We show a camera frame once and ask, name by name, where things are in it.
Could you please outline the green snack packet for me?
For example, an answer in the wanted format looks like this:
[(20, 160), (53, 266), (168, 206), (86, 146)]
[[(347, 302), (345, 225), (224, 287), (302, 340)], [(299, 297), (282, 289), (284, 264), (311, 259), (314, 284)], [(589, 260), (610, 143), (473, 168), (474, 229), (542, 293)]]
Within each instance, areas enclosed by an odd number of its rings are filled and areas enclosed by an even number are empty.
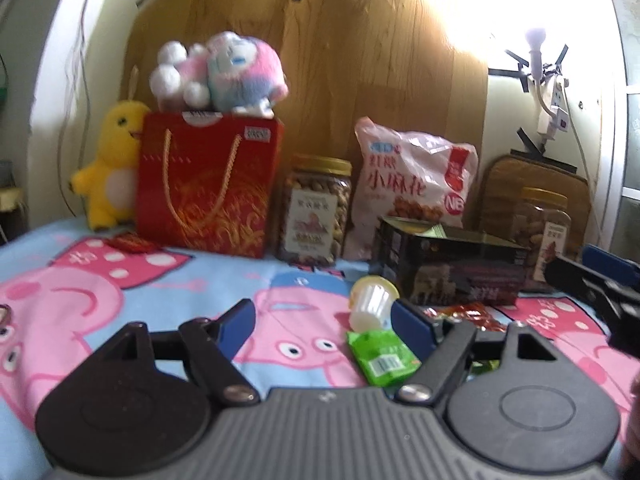
[(391, 387), (412, 376), (421, 361), (392, 330), (347, 332), (346, 341), (367, 383)]

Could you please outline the white jelly cup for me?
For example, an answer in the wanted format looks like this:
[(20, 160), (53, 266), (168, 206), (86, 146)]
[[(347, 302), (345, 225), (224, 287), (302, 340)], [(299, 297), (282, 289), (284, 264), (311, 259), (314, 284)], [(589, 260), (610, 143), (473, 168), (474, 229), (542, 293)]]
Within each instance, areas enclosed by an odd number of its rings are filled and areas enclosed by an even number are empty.
[(395, 285), (386, 278), (368, 275), (356, 281), (349, 296), (349, 326), (355, 333), (384, 330), (390, 309), (399, 298)]

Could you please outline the black open tin box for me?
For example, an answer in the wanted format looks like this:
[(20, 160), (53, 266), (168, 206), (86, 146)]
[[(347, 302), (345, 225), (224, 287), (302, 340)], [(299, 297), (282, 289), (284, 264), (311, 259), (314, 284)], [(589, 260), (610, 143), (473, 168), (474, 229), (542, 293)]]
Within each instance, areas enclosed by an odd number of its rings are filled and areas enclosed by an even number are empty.
[(508, 240), (440, 223), (378, 220), (370, 272), (419, 307), (513, 304), (524, 287), (529, 250)]

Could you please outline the pecan jar gold lid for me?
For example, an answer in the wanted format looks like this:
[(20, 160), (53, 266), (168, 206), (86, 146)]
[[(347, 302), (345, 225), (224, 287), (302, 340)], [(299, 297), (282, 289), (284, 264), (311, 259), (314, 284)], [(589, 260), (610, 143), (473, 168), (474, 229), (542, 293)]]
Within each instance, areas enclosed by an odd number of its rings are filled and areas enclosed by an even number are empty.
[(567, 213), (566, 196), (526, 186), (521, 189), (511, 226), (514, 243), (528, 249), (524, 262), (526, 292), (550, 289), (544, 278), (547, 263), (563, 255), (572, 219)]

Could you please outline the small red packet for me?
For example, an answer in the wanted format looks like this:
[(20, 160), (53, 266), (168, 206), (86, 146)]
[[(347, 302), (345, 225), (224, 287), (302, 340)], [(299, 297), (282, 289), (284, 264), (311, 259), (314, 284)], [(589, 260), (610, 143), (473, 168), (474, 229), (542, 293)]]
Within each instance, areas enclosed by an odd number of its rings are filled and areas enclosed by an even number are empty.
[(157, 244), (144, 240), (133, 232), (123, 232), (107, 238), (105, 244), (107, 244), (108, 247), (131, 255), (149, 254), (150, 252), (156, 252), (160, 249), (160, 246)]

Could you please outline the white power strip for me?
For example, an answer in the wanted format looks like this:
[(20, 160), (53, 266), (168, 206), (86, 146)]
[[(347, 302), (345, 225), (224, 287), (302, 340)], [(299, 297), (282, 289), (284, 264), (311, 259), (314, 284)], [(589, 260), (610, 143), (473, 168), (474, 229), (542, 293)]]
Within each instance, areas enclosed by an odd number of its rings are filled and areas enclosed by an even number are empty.
[(554, 140), (558, 132), (567, 132), (570, 125), (564, 98), (566, 80), (561, 75), (552, 76), (544, 84), (536, 85), (536, 98), (541, 112), (537, 133), (545, 140)]

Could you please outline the cartoon pig bedsheet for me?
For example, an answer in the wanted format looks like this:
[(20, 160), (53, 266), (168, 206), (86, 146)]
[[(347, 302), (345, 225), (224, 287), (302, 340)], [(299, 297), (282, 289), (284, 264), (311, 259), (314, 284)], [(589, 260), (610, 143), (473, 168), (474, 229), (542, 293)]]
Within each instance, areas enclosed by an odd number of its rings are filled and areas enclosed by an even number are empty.
[[(487, 309), (437, 404), (367, 383), (346, 341), (362, 263), (292, 266), (160, 248), (131, 255), (76, 222), (1, 251), (6, 479), (634, 479), (639, 359), (570, 297)], [(241, 299), (233, 359), (260, 402), (217, 406), (179, 326)]]

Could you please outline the red gift bag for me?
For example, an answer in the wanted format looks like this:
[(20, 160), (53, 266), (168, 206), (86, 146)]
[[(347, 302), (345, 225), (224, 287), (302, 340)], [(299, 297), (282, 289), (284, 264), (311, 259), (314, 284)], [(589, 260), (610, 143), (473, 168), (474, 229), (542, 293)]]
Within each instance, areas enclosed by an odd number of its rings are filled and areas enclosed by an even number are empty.
[(260, 258), (282, 124), (217, 113), (146, 115), (134, 225), (157, 245)]

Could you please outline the pink snack bag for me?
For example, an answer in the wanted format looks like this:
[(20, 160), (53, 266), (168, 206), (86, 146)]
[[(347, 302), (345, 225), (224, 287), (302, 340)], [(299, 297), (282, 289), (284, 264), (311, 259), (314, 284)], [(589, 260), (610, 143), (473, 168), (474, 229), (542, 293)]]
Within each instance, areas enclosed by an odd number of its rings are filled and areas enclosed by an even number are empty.
[(394, 217), (462, 226), (478, 156), (471, 144), (425, 132), (400, 132), (363, 117), (356, 122), (362, 154), (343, 257), (371, 257), (378, 219)]

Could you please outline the cashew jar gold lid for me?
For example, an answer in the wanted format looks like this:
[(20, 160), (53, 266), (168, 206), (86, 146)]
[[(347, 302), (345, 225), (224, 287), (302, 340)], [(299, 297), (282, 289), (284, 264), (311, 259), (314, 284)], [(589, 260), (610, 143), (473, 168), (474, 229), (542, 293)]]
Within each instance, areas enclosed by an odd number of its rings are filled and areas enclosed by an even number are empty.
[(334, 266), (342, 254), (352, 164), (296, 154), (282, 193), (278, 258), (302, 266)]

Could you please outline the yellow duck plush toy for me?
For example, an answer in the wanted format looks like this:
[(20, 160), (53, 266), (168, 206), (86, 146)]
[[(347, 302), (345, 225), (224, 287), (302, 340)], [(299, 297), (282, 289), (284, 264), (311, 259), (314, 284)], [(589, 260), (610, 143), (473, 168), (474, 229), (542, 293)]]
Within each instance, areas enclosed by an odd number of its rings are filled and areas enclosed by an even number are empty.
[(104, 116), (96, 157), (76, 171), (70, 189), (87, 201), (88, 227), (114, 228), (134, 218), (144, 118), (151, 110), (139, 101), (120, 101)]

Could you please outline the white light bulb lamp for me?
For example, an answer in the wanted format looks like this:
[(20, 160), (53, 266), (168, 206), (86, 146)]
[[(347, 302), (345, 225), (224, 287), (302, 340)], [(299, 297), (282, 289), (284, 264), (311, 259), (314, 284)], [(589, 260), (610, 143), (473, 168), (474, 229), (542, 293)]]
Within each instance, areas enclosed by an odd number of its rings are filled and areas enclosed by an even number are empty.
[(538, 84), (541, 82), (542, 73), (542, 54), (541, 46), (546, 40), (546, 32), (541, 29), (532, 29), (526, 34), (526, 40), (529, 45), (529, 67), (533, 80)]

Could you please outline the pink white plush toy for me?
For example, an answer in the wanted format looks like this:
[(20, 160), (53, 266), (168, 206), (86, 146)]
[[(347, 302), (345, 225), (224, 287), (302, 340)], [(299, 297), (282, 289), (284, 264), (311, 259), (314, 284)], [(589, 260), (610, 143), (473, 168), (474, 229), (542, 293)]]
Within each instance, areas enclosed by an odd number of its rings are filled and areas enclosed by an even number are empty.
[(168, 41), (149, 79), (160, 110), (271, 118), (288, 96), (277, 52), (265, 41), (221, 32), (206, 44)]

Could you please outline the wooden board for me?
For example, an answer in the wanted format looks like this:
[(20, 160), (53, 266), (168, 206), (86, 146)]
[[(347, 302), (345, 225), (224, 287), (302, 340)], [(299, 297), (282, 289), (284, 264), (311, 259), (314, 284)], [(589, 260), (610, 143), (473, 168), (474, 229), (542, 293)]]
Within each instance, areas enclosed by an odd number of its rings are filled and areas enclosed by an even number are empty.
[(221, 32), (270, 44), (288, 85), (273, 115), (283, 136), (265, 251), (279, 241), (293, 156), (344, 159), (358, 172), (360, 118), (482, 142), (487, 67), (450, 46), (424, 0), (154, 0), (132, 26), (125, 65), (148, 80), (167, 41), (201, 42)]

